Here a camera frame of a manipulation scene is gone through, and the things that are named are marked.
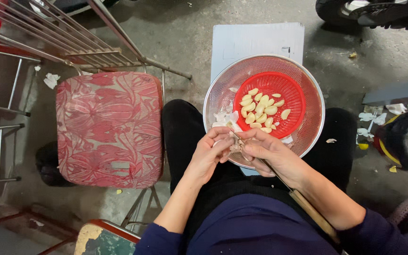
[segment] chair seat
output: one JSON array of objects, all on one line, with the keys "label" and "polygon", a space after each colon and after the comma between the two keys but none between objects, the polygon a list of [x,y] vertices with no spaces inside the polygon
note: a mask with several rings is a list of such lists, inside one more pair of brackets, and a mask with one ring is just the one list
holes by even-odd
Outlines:
[{"label": "chair seat", "polygon": [[56,96],[59,170],[80,185],[153,186],[163,172],[160,81],[105,72],[62,82]]}]

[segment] wooden knife handle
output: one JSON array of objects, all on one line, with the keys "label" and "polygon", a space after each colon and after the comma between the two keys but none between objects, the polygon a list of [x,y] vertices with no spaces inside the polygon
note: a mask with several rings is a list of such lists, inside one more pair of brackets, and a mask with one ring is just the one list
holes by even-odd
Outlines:
[{"label": "wooden knife handle", "polygon": [[340,240],[336,234],[336,230],[330,223],[306,200],[306,198],[298,191],[293,190],[289,195],[300,205],[303,210],[319,225],[319,227],[330,236],[330,238],[337,244]]}]

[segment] person's right hand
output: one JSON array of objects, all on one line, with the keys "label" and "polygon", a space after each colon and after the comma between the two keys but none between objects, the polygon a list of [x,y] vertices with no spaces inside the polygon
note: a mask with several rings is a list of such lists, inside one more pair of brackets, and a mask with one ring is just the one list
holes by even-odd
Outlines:
[{"label": "person's right hand", "polygon": [[264,177],[275,177],[275,173],[255,157],[266,159],[290,188],[300,189],[310,171],[314,171],[278,138],[258,128],[238,132],[237,135],[245,141],[243,156],[251,161],[256,171]]}]

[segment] black pants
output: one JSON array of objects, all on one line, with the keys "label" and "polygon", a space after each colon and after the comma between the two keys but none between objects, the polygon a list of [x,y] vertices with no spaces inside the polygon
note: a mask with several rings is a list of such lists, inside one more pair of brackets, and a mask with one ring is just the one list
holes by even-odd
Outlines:
[{"label": "black pants", "polygon": [[[163,108],[162,126],[171,172],[170,187],[173,193],[191,161],[198,141],[205,135],[203,116],[189,102],[175,99]],[[344,192],[352,169],[356,129],[356,120],[351,113],[340,108],[327,109],[322,134],[314,147],[303,157],[306,163]],[[327,143],[326,140],[330,138],[337,141]],[[229,161],[217,165],[210,181],[199,192],[185,227],[186,239],[189,241],[193,237],[203,220],[221,202],[232,196],[246,193],[281,200],[295,209],[328,240],[326,234],[291,199],[287,194],[287,188],[278,178],[246,177],[238,166]]]}]

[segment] navy blue shirt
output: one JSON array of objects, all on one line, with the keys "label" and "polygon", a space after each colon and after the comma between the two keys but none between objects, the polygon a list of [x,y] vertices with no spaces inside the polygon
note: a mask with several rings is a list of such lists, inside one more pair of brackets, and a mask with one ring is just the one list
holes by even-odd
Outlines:
[{"label": "navy blue shirt", "polygon": [[[381,215],[366,211],[364,221],[339,231],[350,255],[408,255],[408,240]],[[150,224],[135,255],[179,254],[182,235]],[[242,194],[223,201],[203,221],[186,254],[326,254],[336,250],[285,203]]]}]

